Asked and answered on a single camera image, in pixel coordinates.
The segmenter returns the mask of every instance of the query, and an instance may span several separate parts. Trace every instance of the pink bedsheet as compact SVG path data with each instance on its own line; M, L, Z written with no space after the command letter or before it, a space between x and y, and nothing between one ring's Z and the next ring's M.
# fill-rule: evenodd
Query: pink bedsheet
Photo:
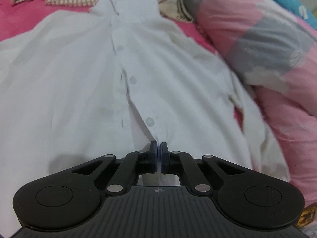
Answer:
M88 12L89 7L46 6L45 0L23 2L13 6L0 0L0 41L33 29L47 15L57 10Z

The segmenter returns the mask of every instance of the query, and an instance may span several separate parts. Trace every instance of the bed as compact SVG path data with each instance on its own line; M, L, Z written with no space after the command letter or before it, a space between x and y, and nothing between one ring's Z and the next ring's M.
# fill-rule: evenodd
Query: bed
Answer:
M27 31L32 30L46 16L61 9L85 13L89 12L90 7L47 6L45 5L45 0L33 0L12 6L11 0L0 0L0 41L15 37L19 34L23 34ZM207 29L207 27L203 24L203 20L201 20L201 18L198 20L198 22L199 27L197 27L194 23L183 23L179 21L177 21L176 24L185 33L185 35L193 39L196 43L204 47L206 50L217 55L218 57L224 56L226 53L223 52L221 46L218 46L217 37L213 36L213 34L211 33L215 29ZM310 124L310 127L308 129L306 127L303 128L303 125L301 125L300 130L298 132L295 132L295 134L294 132L289 133L289 130L287 130L286 132L285 130L281 132L281 128L285 128L285 126L293 126L294 122L284 122L284 118L282 117L283 115L276 115L275 112L277 110L279 111L281 107L285 106L286 104L285 112L288 112L290 114L287 119L291 119L292 116L298 115L302 112L302 107L298 107L296 110L289 110L289 108L287 107L287 105L291 103L289 100L286 100L284 104L281 104L282 98L274 91L267 91L265 87L256 87L255 91L251 90L251 92L252 94L256 94L257 103L262 106L263 118L265 118L265 120L270 124L275 135L277 136L280 146L283 149L284 156L290 168L292 184L298 187L305 195L306 205L310 205L311 203L316 201L316 190L314 189L315 187L317 187L317 185L310 185L311 182L316 183L317 178L317 169L315 167L316 164L313 163L316 161L316 157L313 154L314 149L312 149L312 147L315 146L314 144L317 140L317 137L312 136L311 132L309 132L310 128L315 128L314 123L311 123L312 121L314 121L315 116L307 116L306 114L302 116L303 121L307 121ZM240 107L239 109L238 106L236 106L235 109L232 110L232 115L236 119L236 122L240 126L240 128L243 129L243 107ZM305 153L304 156L299 155L297 151L302 151L303 145L302 143L298 144L298 142L294 142L293 140L291 140L291 142L294 142L295 146L292 145L290 147L289 135L292 135L292 137L294 137L295 135L296 137L300 137L301 139L305 138L306 135L309 135L310 138L308 140L305 140L305 142L309 143L308 145L310 152ZM73 165L77 165L81 162L82 158L75 158ZM57 164L59 164L59 166L54 169L53 172L69 167L64 165L61 160L58 161Z

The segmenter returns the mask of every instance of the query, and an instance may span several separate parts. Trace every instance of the yellow sticker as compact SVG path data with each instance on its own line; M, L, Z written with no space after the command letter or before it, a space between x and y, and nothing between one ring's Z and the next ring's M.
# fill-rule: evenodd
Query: yellow sticker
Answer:
M304 211L299 218L299 221L297 223L298 228L303 228L304 226L309 225L311 222L314 221L315 215L317 211L317 203L314 203L306 208L304 208Z

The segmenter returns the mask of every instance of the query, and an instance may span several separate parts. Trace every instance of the ridged black surface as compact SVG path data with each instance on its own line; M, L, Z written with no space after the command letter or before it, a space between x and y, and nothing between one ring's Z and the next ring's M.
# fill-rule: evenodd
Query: ridged black surface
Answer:
M273 232L245 229L230 222L207 197L186 187L133 186L109 197L90 220L71 230L37 232L22 228L14 238L304 238L295 227Z

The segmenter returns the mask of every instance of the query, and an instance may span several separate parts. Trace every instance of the metal pin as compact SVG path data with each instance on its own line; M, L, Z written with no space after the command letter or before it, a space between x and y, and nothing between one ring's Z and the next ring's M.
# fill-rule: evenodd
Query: metal pin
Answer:
M195 190L200 192L207 192L210 191L210 186L207 184L197 184L195 186Z
M107 190L110 192L119 192L123 190L123 187L119 184L112 184L108 186Z

